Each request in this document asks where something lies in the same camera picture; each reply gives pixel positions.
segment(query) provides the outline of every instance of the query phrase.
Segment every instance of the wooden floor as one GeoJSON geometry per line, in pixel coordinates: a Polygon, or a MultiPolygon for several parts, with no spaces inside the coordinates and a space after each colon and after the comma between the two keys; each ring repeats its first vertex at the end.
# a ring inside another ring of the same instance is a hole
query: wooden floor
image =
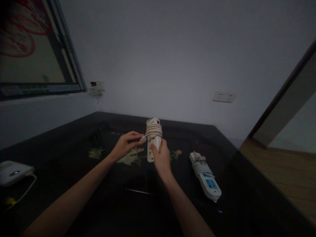
{"type": "Polygon", "coordinates": [[[239,149],[316,225],[316,157],[266,150],[247,139],[239,149]]]}

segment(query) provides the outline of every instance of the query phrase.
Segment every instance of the hand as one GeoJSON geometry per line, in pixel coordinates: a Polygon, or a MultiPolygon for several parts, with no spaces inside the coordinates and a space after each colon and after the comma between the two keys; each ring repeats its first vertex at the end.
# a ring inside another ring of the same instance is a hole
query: hand
{"type": "Polygon", "coordinates": [[[161,139],[161,148],[158,152],[156,146],[151,144],[151,150],[154,155],[154,163],[156,170],[162,180],[168,178],[172,175],[170,166],[170,151],[167,147],[167,142],[165,139],[161,139]]]}
{"type": "Polygon", "coordinates": [[[139,140],[142,138],[142,136],[143,134],[134,131],[121,136],[115,147],[111,151],[110,156],[114,159],[115,162],[117,162],[119,159],[127,155],[131,149],[142,145],[141,142],[128,143],[129,141],[134,139],[139,140]]]}

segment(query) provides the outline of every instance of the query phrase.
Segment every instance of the white power bank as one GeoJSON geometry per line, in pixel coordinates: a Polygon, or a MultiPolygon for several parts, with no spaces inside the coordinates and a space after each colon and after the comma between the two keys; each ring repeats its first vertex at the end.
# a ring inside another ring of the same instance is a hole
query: white power bank
{"type": "Polygon", "coordinates": [[[7,187],[34,171],[34,167],[14,161],[0,163],[0,185],[7,187]]]}

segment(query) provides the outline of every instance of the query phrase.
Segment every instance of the black table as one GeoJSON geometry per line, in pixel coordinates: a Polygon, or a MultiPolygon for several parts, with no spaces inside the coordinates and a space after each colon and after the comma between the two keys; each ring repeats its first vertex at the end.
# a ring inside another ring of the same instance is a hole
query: black table
{"type": "MultiPolygon", "coordinates": [[[[35,167],[38,180],[19,204],[2,215],[12,234],[25,229],[45,208],[81,179],[112,150],[120,135],[145,133],[146,119],[96,112],[0,151],[0,161],[35,167]],[[100,160],[92,148],[105,150],[100,160]]],[[[214,126],[161,120],[173,158],[173,174],[216,236],[316,236],[315,227],[214,126]],[[222,190],[208,199],[196,178],[189,154],[201,153],[222,190]]],[[[93,194],[67,236],[172,236],[181,228],[171,202],[144,151],[139,161],[115,164],[93,194]]],[[[3,199],[32,182],[26,177],[2,188],[3,199]]]]}

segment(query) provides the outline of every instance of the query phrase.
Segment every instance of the socket panel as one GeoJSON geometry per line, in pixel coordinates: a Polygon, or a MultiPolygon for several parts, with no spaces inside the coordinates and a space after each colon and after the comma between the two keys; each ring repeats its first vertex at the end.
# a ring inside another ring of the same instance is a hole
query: socket panel
{"type": "Polygon", "coordinates": [[[235,97],[236,97],[236,93],[216,91],[213,97],[213,101],[232,103],[235,97]]]}
{"type": "Polygon", "coordinates": [[[99,94],[101,94],[98,86],[90,87],[89,88],[89,92],[90,92],[91,95],[99,95],[99,94]]]}
{"type": "Polygon", "coordinates": [[[104,82],[96,82],[96,86],[99,88],[100,91],[105,91],[104,82]]]}

